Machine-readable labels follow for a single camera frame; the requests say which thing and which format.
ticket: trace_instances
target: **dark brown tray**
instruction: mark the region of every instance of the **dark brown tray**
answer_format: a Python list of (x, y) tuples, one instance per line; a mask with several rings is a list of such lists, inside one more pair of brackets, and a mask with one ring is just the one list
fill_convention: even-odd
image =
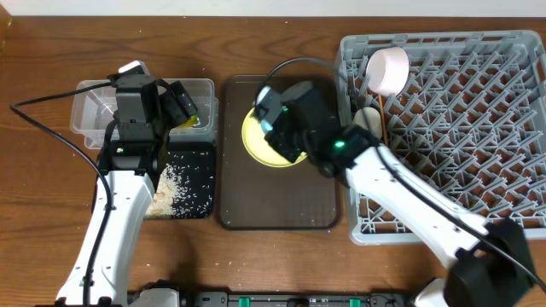
[[(285, 168), (260, 164), (245, 149), (242, 122), (252, 107), (264, 76), (235, 76), (226, 85), (220, 107), (220, 195), (217, 214), (227, 229), (328, 229), (339, 220), (335, 182), (319, 175), (304, 160)], [(279, 92), (310, 78), (277, 77), (270, 86)], [(335, 87), (314, 78), (335, 111)]]

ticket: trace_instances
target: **green connector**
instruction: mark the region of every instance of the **green connector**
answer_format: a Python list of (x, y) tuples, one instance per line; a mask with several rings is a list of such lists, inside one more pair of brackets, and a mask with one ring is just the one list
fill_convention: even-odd
[(239, 298), (239, 307), (250, 307), (250, 298)]
[(360, 299), (358, 298), (349, 299), (349, 307), (360, 307), (360, 304)]

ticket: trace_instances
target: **clear plastic container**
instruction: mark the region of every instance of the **clear plastic container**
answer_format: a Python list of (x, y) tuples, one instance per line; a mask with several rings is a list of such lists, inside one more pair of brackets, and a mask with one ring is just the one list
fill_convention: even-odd
[[(197, 107), (199, 123), (188, 128), (171, 130), (171, 142), (216, 142), (218, 126), (218, 99), (214, 97), (214, 83), (210, 79), (168, 78), (166, 82), (182, 82)], [(82, 89), (107, 80), (85, 80), (78, 84)], [(104, 142), (106, 126), (113, 119), (113, 112), (118, 109), (115, 89), (103, 87), (77, 94), (74, 97), (70, 129), (85, 136), (85, 146), (89, 149), (100, 149)], [(119, 139), (115, 130), (112, 139)]]

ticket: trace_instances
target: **white cup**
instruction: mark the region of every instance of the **white cup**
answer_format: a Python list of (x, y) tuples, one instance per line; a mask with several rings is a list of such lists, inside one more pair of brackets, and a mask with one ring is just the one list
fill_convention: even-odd
[(410, 59), (400, 47), (379, 49), (369, 58), (368, 88), (382, 96), (398, 95), (408, 81)]
[(383, 125), (381, 124), (381, 115), (377, 110), (372, 107), (363, 107), (355, 113), (355, 118), (352, 120), (353, 124), (357, 124), (363, 127), (365, 130), (371, 132), (371, 134), (378, 139), (383, 137)]

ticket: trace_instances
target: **white wall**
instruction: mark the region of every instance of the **white wall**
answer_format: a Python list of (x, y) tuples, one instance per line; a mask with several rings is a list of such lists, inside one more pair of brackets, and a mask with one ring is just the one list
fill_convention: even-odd
[(0, 0), (12, 15), (518, 16), (546, 0)]

